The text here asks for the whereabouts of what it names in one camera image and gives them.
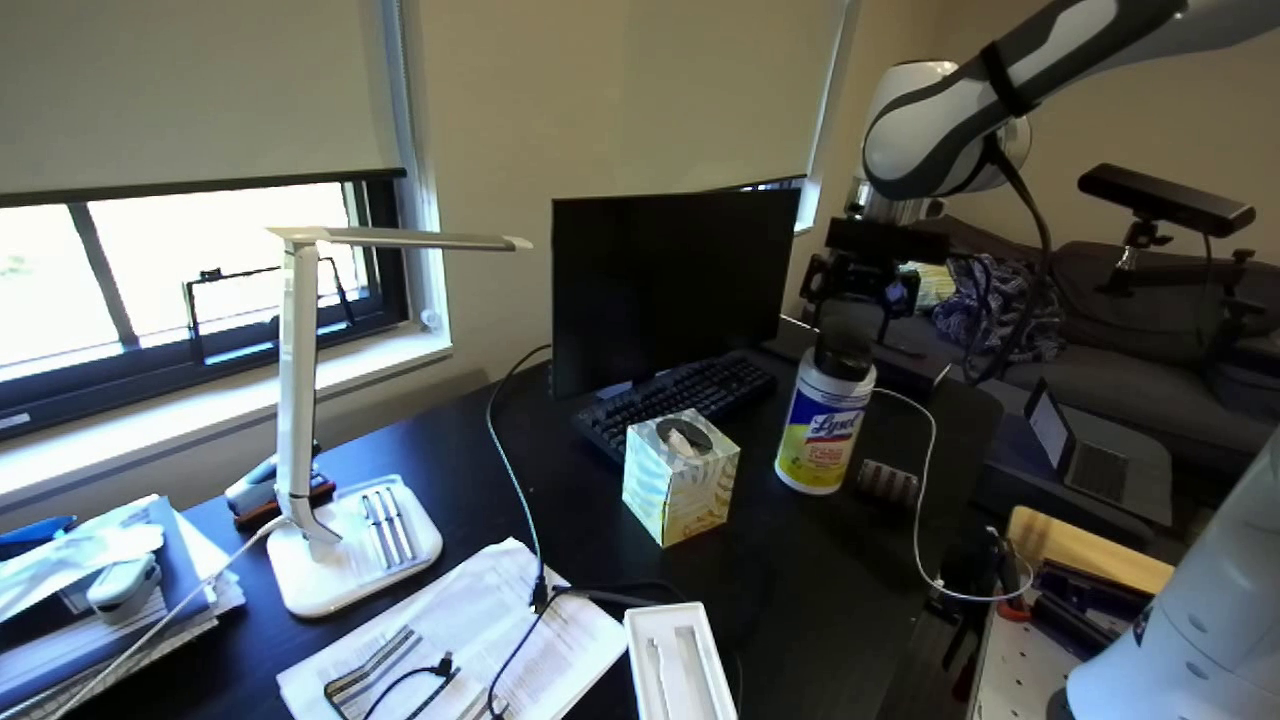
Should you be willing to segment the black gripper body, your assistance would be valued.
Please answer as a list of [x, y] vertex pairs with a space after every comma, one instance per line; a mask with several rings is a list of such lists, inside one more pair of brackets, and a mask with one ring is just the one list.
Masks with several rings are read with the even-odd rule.
[[823, 249], [803, 268], [800, 299], [814, 312], [828, 299], [872, 299], [881, 307], [877, 336], [888, 336], [888, 323], [913, 314], [921, 299], [913, 258], [945, 263], [949, 257], [945, 230], [888, 219], [832, 219]]

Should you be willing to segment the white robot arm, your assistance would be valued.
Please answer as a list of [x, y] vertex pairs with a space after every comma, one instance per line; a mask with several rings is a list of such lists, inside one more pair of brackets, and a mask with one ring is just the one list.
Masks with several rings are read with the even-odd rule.
[[846, 211], [906, 226], [928, 200], [1004, 184], [1029, 115], [1124, 62], [1234, 49], [1280, 29], [1280, 0], [1049, 0], [969, 59], [899, 59], [860, 119]]

